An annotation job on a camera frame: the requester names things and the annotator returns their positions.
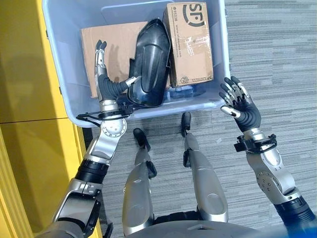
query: plastic storage bin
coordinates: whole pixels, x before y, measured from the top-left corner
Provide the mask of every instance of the plastic storage bin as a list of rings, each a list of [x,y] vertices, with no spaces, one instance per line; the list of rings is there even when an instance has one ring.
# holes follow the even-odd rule
[[[94,125],[89,122],[77,120],[76,116],[99,111],[98,100],[91,98],[80,29],[149,21],[153,18],[162,19],[166,4],[169,2],[173,1],[43,0],[43,13],[60,91],[67,115],[73,123],[81,127],[93,127]],[[219,85],[225,76],[230,76],[225,6],[224,0],[207,0],[206,3],[214,80],[178,89],[171,88],[165,93],[164,103],[160,107],[137,110],[129,119],[218,108],[222,105],[223,100],[218,95]]]

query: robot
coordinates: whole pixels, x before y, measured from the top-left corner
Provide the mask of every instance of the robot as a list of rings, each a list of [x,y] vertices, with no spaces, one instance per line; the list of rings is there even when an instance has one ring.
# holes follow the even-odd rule
[[[104,64],[106,45],[96,46],[95,77],[100,104],[100,135],[95,138],[76,176],[70,181],[53,217],[53,222],[37,238],[86,238],[96,225],[101,203],[98,195],[111,165],[118,142],[127,123],[116,98],[140,77],[113,83]],[[317,219],[284,167],[276,148],[276,136],[266,137],[260,129],[261,114],[243,84],[234,76],[224,79],[220,97],[221,110],[233,117],[243,135],[236,150],[246,151],[256,182],[283,220],[289,236],[316,235]],[[140,146],[135,167],[124,188],[122,225],[128,238],[146,237],[266,237],[253,229],[227,223],[228,205],[221,184],[207,158],[199,150],[190,133],[191,115],[182,115],[182,136],[185,138],[183,165],[192,170],[197,210],[154,217],[149,179],[157,175],[148,151],[151,149],[143,131],[133,133]]]

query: metal bracket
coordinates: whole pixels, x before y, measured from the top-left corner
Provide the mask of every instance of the metal bracket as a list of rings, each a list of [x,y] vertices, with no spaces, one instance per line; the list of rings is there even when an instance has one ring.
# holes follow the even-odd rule
[[[118,142],[126,130],[125,119],[102,121],[100,135],[89,145],[84,159],[110,166]]]

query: yellow wall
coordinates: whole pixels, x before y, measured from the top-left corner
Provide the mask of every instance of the yellow wall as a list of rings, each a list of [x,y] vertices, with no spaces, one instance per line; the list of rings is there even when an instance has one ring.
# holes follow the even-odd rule
[[[70,178],[78,152],[72,123],[54,119],[1,124],[5,145],[33,232],[52,220]],[[65,163],[74,165],[68,168]]]
[[[18,207],[25,210],[25,227],[34,233],[51,222],[85,149],[81,129],[65,112],[41,4],[0,1],[0,129],[14,173],[11,180],[23,202]],[[0,168],[0,179],[3,173]],[[4,183],[2,191],[10,197]],[[4,236],[13,225],[2,221],[13,213],[0,208],[0,237],[29,237],[12,232]],[[101,237],[99,225],[92,237]]]
[[[0,1],[0,123],[67,117],[45,30],[40,0]]]

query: robot leg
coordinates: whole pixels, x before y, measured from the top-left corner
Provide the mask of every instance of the robot leg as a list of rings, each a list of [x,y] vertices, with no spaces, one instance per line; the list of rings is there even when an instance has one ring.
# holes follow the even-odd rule
[[[122,224],[125,236],[151,226],[154,221],[149,178],[154,167],[146,148],[140,148],[135,167],[124,187]]]
[[[192,168],[197,209],[201,217],[208,221],[227,222],[228,204],[221,184],[191,133],[185,136],[184,166]]]

